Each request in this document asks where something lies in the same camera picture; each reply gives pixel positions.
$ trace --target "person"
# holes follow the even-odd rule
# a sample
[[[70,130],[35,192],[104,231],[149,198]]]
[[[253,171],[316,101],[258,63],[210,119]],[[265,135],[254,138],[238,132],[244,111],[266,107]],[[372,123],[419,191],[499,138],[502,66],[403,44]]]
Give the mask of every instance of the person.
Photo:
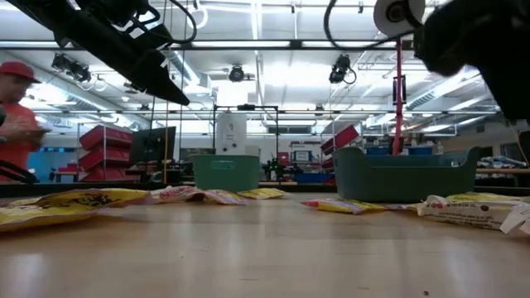
[[[27,168],[27,158],[31,151],[41,147],[46,133],[38,126],[35,114],[19,102],[26,96],[32,84],[39,84],[33,69],[19,61],[6,61],[0,65],[0,104],[6,118],[0,126],[0,160]],[[9,181],[0,175],[0,181]]]

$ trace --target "computer monitor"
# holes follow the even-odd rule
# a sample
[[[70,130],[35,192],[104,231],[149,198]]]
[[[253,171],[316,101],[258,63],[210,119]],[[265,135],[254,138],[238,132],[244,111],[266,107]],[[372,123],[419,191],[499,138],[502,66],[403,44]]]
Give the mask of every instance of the computer monitor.
[[[176,127],[146,129],[132,135],[129,161],[137,164],[145,161],[167,161],[173,159]]]

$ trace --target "snack bag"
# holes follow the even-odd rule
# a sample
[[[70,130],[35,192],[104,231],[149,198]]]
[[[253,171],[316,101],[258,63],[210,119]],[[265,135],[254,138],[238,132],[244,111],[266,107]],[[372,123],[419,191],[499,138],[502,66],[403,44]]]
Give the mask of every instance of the snack bag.
[[[56,207],[70,207],[72,204],[78,204],[85,206],[86,209],[99,209],[124,207],[130,204],[152,204],[152,198],[145,190],[90,189],[45,195],[32,204]]]
[[[245,204],[238,195],[225,190],[199,190],[193,186],[168,186],[151,192],[155,204],[175,202],[215,202],[217,204]]]
[[[155,204],[175,203],[177,201],[187,201],[196,194],[198,190],[193,186],[167,186],[163,190],[154,190],[151,197]]]
[[[0,208],[0,232],[89,219],[96,210],[41,206]]]
[[[492,200],[490,195],[471,195],[467,197],[469,200],[463,200],[462,196],[454,198],[429,195],[424,203],[418,205],[417,214],[446,223],[500,229],[514,207],[530,206],[518,200]]]
[[[352,199],[310,199],[301,203],[320,211],[341,212],[353,215],[369,211],[386,210],[382,205],[363,203]]]
[[[243,205],[247,202],[235,193],[226,190],[207,190],[206,199],[214,201],[217,204]]]
[[[470,192],[467,194],[450,195],[447,197],[447,199],[451,202],[469,202],[469,201],[521,201],[523,202],[525,201],[525,199],[528,199],[528,198]]]
[[[505,233],[520,231],[530,235],[530,204],[522,204],[513,208],[501,224],[500,230]]]
[[[148,192],[125,189],[72,190],[24,199],[0,208],[0,231],[68,223],[90,218],[103,208],[151,202]]]
[[[241,195],[247,199],[278,199],[289,194],[282,190],[262,188],[256,190],[240,191],[238,192],[238,195]]]

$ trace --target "table surface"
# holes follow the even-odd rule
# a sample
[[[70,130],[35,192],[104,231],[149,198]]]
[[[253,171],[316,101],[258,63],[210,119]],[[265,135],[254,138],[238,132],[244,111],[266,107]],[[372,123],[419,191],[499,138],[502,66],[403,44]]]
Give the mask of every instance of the table surface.
[[[0,235],[0,297],[524,297],[530,241],[410,211],[166,204]]]

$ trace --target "teal bin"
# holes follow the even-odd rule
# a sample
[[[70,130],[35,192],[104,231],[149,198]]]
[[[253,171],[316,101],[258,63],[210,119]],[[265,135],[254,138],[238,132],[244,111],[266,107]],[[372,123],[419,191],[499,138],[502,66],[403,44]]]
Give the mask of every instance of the teal bin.
[[[412,204],[428,195],[472,191],[478,160],[478,147],[466,154],[434,156],[366,156],[355,147],[333,154],[340,197],[387,204]]]
[[[255,190],[259,186],[259,157],[196,155],[192,158],[195,185],[202,190],[232,192]]]

